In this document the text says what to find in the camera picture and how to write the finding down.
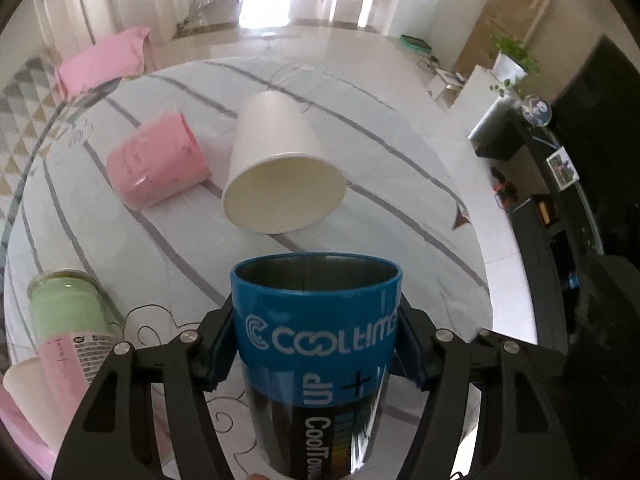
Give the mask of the blue Cooltime metal cup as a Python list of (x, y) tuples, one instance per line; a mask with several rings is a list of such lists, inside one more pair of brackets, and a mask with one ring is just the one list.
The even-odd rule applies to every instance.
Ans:
[(361, 469), (378, 430), (401, 268), (336, 252), (246, 260), (231, 299), (247, 399), (271, 468), (292, 479)]

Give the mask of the small white paper cup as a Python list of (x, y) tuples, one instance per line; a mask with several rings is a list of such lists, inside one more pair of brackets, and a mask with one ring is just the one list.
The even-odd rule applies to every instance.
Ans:
[(12, 365), (3, 387), (36, 434), (53, 452), (60, 452), (68, 425), (49, 387), (42, 362), (32, 358)]

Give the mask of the pink paper cup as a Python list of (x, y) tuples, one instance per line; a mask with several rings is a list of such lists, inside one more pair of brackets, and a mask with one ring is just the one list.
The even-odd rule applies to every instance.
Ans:
[(114, 191), (133, 210), (153, 206), (212, 176), (186, 118), (163, 114), (137, 128), (106, 159)]

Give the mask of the large white paper cup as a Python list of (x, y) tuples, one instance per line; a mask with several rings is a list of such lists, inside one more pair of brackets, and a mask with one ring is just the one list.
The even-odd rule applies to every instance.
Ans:
[(346, 188), (299, 103), (277, 91), (246, 100), (222, 193), (224, 213), (235, 226), (262, 234), (305, 229), (332, 214)]

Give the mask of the black tv cabinet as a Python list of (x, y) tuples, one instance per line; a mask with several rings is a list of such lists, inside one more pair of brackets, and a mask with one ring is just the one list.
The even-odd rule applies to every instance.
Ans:
[(560, 191), (546, 158), (561, 146), (551, 122), (533, 127), (513, 107), (497, 133), (474, 148), (503, 164), (491, 173), (523, 258), (538, 342), (565, 353), (586, 305), (593, 260), (620, 257), (639, 272), (639, 174), (635, 158), (592, 171), (570, 158), (579, 181)]

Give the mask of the green pink labelled can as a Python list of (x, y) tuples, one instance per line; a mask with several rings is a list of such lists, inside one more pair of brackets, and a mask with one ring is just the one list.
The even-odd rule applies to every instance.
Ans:
[(71, 420), (116, 342), (102, 290), (92, 275), (63, 269), (36, 276), (27, 296), (44, 374)]

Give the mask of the black television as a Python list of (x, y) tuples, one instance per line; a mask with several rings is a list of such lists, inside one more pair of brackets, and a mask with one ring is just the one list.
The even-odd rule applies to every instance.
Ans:
[(551, 130), (585, 171), (638, 155), (639, 71), (607, 36), (553, 102)]

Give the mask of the glass globe ornament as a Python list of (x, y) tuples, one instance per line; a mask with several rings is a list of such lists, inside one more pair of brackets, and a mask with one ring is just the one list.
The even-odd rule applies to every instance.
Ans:
[(551, 122), (552, 107), (540, 96), (526, 96), (522, 99), (520, 110), (526, 122), (533, 127), (542, 128)]

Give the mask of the white side cabinet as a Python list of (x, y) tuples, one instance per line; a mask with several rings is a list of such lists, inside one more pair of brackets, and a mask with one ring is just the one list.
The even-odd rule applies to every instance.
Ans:
[(474, 146), (488, 141), (506, 123), (518, 97), (508, 90), (500, 93), (500, 82), (489, 68), (475, 66), (447, 112), (457, 132)]

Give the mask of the potted green plant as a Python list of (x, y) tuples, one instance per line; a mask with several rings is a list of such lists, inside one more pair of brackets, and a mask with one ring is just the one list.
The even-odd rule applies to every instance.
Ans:
[(540, 74), (539, 63), (529, 54), (522, 40), (500, 34), (492, 34), (490, 40), (497, 51), (490, 70), (496, 83), (489, 89), (502, 98), (511, 91), (520, 96), (522, 92), (518, 85), (528, 76)]

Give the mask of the triangle patterned sofa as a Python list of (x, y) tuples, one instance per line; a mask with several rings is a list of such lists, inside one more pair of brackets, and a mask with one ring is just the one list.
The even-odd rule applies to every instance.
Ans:
[(1, 222), (61, 103), (54, 65), (44, 56), (29, 58), (1, 87)]

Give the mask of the green floor tray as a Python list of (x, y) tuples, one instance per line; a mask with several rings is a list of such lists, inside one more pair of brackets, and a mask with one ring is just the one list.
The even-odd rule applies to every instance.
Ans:
[(399, 41), (404, 47), (420, 55), (430, 55), (432, 53), (431, 46), (421, 38), (401, 35)]

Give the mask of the pink pillow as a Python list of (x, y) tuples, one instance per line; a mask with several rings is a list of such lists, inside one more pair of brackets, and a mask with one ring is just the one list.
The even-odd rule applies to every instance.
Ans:
[(99, 40), (59, 65), (54, 74), (63, 99), (76, 98), (115, 79), (141, 76), (150, 33), (148, 26), (128, 28)]

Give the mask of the photo frame on cabinet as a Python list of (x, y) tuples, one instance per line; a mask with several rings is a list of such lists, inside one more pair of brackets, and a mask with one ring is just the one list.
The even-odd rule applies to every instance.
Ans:
[(564, 191), (579, 181), (578, 172), (564, 146), (548, 156), (546, 163), (560, 191)]

